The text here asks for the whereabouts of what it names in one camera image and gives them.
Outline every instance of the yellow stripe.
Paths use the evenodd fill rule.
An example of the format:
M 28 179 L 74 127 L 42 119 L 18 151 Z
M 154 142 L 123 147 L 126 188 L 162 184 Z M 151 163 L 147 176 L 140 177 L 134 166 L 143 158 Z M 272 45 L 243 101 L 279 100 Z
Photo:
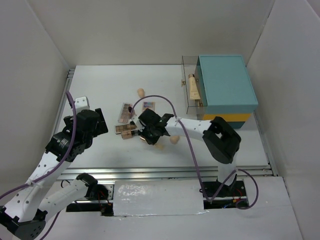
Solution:
M 215 117 L 222 117 L 226 122 L 246 122 L 251 113 L 232 113 L 232 114 L 205 114 L 202 120 L 213 120 Z

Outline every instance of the gray wall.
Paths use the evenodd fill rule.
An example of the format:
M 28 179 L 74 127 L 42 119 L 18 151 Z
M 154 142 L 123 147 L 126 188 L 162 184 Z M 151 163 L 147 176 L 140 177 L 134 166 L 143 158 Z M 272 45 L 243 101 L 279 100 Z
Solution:
M 243 54 L 248 62 L 274 0 L 29 0 L 67 62 L 180 64 Z
M 21 183 L 50 139 L 67 67 L 25 1 L 0 2 L 0 33 L 0 183 Z
M 257 115 L 305 240 L 319 239 L 320 18 L 276 0 L 248 63 Z

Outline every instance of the white table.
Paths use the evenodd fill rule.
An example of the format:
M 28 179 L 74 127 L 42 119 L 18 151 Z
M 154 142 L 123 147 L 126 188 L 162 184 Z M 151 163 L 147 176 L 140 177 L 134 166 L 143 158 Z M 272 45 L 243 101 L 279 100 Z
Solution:
M 134 104 L 139 99 L 138 88 L 143 88 L 146 95 L 167 97 L 172 101 L 179 117 L 196 119 L 194 115 L 186 115 L 181 79 L 180 65 L 77 66 L 69 91 L 73 98 L 87 96 L 91 109 L 102 109 L 109 133 L 96 137 L 93 145 L 77 156 L 71 168 L 95 169 L 91 173 L 106 173 L 103 169 L 118 168 L 193 169 L 194 163 L 185 137 L 177 145 L 172 145 L 168 137 L 160 138 L 159 143 L 164 145 L 164 150 L 161 151 L 143 143 L 139 137 L 123 140 L 120 135 L 115 134 L 122 104 Z M 160 116 L 172 113 L 170 105 L 163 99 L 150 98 L 148 101 L 155 102 L 155 111 Z M 141 111 L 142 104 L 139 103 L 135 112 L 139 115 Z M 62 118 L 71 114 L 72 111 L 66 104 Z M 63 127 L 64 122 L 61 120 L 58 130 L 61 131 Z M 248 169 L 270 169 L 254 116 L 237 132 L 242 138 L 237 165 Z M 203 142 L 192 140 L 192 144 L 199 166 L 217 166 Z

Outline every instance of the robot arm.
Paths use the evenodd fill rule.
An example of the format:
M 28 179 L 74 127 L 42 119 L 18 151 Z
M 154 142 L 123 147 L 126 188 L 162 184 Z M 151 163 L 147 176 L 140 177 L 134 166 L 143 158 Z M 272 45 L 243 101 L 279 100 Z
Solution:
M 45 198 L 62 172 L 67 169 L 77 155 L 83 153 L 93 143 L 93 138 L 108 132 L 101 109 L 90 110 L 87 97 L 75 99 L 76 133 L 72 149 L 66 160 L 44 179 L 34 180 L 53 170 L 61 161 L 71 142 L 73 117 L 65 117 L 65 127 L 55 134 L 43 154 L 41 161 L 29 177 L 28 187 L 20 190 L 0 209 L 0 223 L 22 240 L 35 239 L 44 229 L 46 222 L 71 202 L 86 197 L 96 200 L 98 192 L 108 196 L 103 185 L 87 173 L 80 174 L 67 187 Z
M 218 161 L 218 182 L 222 183 L 236 168 L 235 156 L 239 150 L 240 136 L 221 117 L 212 121 L 186 118 L 179 120 L 189 137 L 204 141 L 213 158 Z M 154 111 L 146 109 L 135 124 L 139 128 L 138 134 L 150 145 L 154 145 L 161 136 L 185 136 L 181 124 L 173 114 L 166 113 L 160 117 Z M 236 177 L 234 174 L 225 185 L 231 186 Z

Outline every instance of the blue-green box lid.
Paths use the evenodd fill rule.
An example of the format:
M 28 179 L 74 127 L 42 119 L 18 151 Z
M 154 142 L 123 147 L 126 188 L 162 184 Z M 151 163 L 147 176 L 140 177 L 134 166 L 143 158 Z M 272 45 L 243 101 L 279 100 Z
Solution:
M 199 55 L 196 71 L 206 114 L 252 113 L 258 106 L 241 55 Z

